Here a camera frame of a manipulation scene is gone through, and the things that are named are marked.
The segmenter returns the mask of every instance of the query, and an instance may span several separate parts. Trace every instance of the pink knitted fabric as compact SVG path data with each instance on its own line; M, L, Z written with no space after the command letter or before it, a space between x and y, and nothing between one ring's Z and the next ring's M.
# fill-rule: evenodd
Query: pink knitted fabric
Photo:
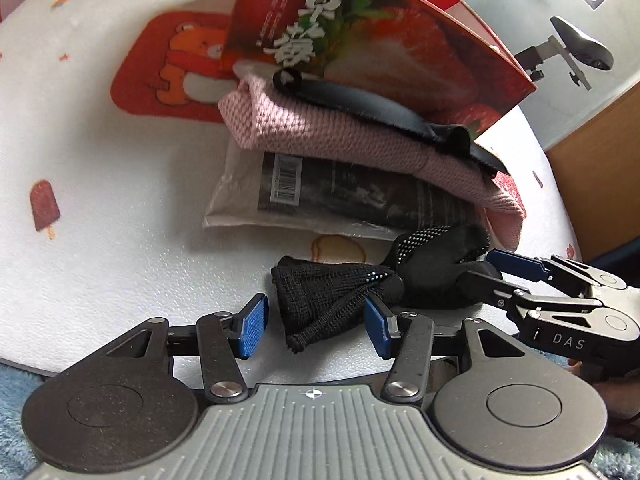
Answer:
M438 153L392 128L288 97L254 75L245 77L218 108L241 148L412 174L484 208L500 243L508 250L518 246L524 208L475 164ZM513 182L507 175L499 177Z

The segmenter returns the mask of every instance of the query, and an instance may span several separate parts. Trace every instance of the wooden furniture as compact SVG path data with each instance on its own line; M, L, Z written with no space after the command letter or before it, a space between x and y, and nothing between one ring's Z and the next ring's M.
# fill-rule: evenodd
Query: wooden furniture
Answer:
M585 261L640 235L640 83L546 156Z

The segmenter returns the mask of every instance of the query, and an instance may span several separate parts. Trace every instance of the blue gripper pad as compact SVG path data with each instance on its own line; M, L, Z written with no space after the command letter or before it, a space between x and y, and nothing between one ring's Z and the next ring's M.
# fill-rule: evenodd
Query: blue gripper pad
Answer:
M391 359L391 338L386 317L376 306L378 298L369 296L364 303L364 328L377 354L383 359Z
M489 251L486 261L500 272L519 276L530 282L547 282L549 278L549 271L545 269L542 262L519 254L494 249Z
M264 294L256 294L241 310L241 328L238 331L238 355L247 359L255 352L269 321L269 300Z

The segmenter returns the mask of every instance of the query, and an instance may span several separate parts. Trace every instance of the hand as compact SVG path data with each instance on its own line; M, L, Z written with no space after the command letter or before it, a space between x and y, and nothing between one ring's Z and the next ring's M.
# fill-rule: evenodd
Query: hand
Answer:
M582 372L582 363L568 359L572 374L578 377ZM632 418L640 413L640 376L629 378L611 378L592 386L604 400L609 415L615 418ZM610 424L608 432L622 438L631 438L640 432L640 418L621 426Z

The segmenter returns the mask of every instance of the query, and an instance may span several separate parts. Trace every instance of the metal screw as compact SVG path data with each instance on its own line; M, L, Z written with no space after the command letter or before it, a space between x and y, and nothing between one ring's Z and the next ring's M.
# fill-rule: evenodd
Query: metal screw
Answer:
M580 78L578 77L577 74L574 74L573 72L569 72L569 75L571 76L571 79L574 81L576 86L580 86Z
M237 397L242 393L242 386L233 381L220 381L213 384L211 387L211 393L216 397L224 397L229 399L230 397Z
M618 282L618 280L614 276L611 276L610 274L601 274L600 282L610 283L611 285L615 285Z
M386 392L394 397L413 397L418 393L418 386L405 381L394 381L386 386Z

